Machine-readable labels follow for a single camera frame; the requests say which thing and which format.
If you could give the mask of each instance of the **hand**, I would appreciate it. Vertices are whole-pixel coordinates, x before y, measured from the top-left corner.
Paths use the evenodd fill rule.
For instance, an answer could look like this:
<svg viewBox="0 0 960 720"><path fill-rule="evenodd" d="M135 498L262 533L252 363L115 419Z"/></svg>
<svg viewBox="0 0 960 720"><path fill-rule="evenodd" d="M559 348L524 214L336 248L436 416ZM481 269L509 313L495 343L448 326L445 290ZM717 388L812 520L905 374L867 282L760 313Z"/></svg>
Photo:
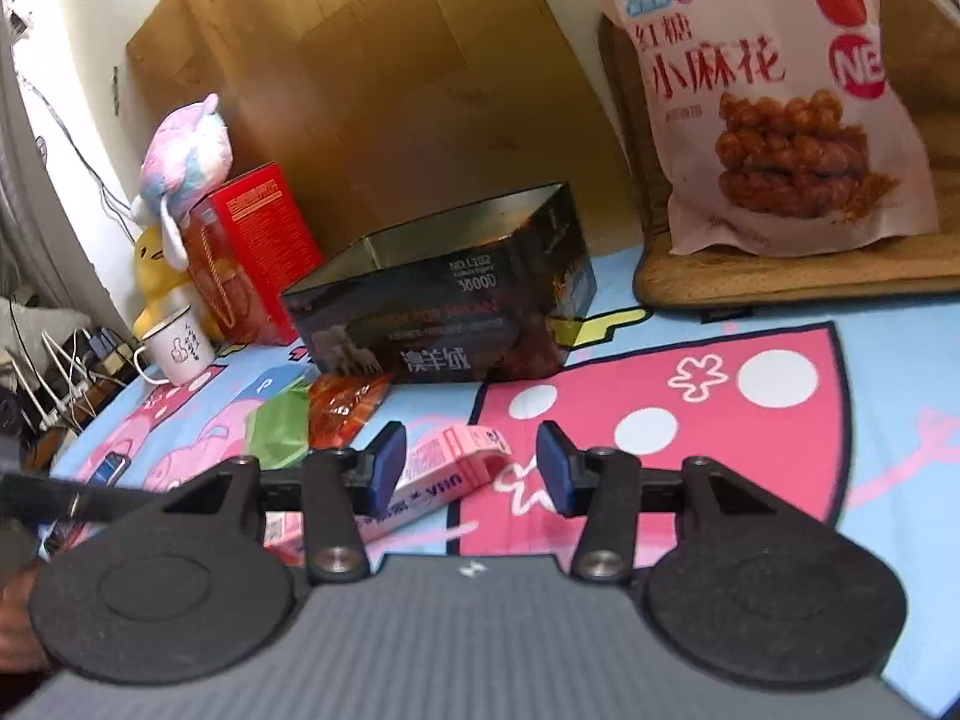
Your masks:
<svg viewBox="0 0 960 720"><path fill-rule="evenodd" d="M43 648L27 615L27 599L43 563L37 560L17 571L0 597L0 672L27 674L47 667Z"/></svg>

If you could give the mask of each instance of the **bed sheet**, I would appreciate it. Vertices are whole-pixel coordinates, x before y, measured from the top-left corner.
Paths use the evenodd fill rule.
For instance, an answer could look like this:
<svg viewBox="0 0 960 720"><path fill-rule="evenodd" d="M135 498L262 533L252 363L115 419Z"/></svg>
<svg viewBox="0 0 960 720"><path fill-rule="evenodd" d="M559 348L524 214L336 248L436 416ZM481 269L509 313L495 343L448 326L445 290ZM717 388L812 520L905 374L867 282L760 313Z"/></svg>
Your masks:
<svg viewBox="0 0 960 720"><path fill-rule="evenodd" d="M533 436L557 418L580 445L677 467L709 454L835 526L896 570L909 598L885 679L931 716L960 693L960 299L765 308L739 319L637 306L640 250L596 258L590 322L565 370L541 382L395 386L357 437L399 419L411 445L451 423L501 429L512 462L453 512L370 545L462 554L554 552L579 523L552 511ZM315 371L299 343L229 347L186 388L128 386L56 464L86 479L109 451L130 455L122 485L166 488L242 451L260 403ZM641 519L637 562L672 545L662 515Z"/></svg>

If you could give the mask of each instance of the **white flower pattern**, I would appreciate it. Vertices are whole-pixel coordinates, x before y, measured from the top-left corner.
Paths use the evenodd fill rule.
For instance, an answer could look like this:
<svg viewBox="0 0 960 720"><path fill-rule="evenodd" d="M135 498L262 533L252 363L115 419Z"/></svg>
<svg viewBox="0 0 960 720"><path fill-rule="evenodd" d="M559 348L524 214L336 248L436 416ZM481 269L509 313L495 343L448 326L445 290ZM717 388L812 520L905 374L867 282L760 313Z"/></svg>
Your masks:
<svg viewBox="0 0 960 720"><path fill-rule="evenodd" d="M546 490L534 490L529 497L524 498L527 493L526 476L536 468L536 455L526 466L519 463L510 463L493 479L493 489L498 493L507 493L510 495L510 513L514 517L522 517L535 506L542 506L547 512L555 512L553 501L547 495ZM515 477L516 481L510 481L509 477Z"/></svg>
<svg viewBox="0 0 960 720"><path fill-rule="evenodd" d="M683 400L688 403L703 403L710 396L710 388L728 381L720 368L723 359L717 354L707 354L702 359L684 357L677 364L677 375L667 380L666 386L683 390ZM693 370L701 376L695 376Z"/></svg>

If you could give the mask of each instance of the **wooden panel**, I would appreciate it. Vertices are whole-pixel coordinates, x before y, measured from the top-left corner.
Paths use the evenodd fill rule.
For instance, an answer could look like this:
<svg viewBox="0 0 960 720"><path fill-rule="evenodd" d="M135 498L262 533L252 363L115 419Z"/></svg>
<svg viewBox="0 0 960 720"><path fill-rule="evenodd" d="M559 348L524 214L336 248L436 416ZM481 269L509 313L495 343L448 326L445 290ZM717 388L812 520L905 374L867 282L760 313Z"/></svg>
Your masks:
<svg viewBox="0 0 960 720"><path fill-rule="evenodd" d="M128 43L160 123L215 91L234 173L282 166L323 249L548 181L640 240L616 135L544 0L163 0Z"/></svg>
<svg viewBox="0 0 960 720"><path fill-rule="evenodd" d="M941 231L797 259L729 247L670 254L671 189L656 159L637 54L622 29L602 23L601 55L648 233L634 277L637 298L652 306L704 308L960 290L960 15L952 2L938 1L880 0L880 24L887 76L928 152Z"/></svg>

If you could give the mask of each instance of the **pink snack bag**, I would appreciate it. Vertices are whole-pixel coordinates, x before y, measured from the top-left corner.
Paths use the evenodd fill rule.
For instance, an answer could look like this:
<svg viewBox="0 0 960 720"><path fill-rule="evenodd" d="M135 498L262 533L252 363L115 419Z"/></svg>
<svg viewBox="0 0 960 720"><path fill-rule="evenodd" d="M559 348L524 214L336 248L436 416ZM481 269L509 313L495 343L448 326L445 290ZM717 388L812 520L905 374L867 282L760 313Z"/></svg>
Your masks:
<svg viewBox="0 0 960 720"><path fill-rule="evenodd" d="M598 0L637 48L673 253L849 250L938 227L879 0Z"/></svg>

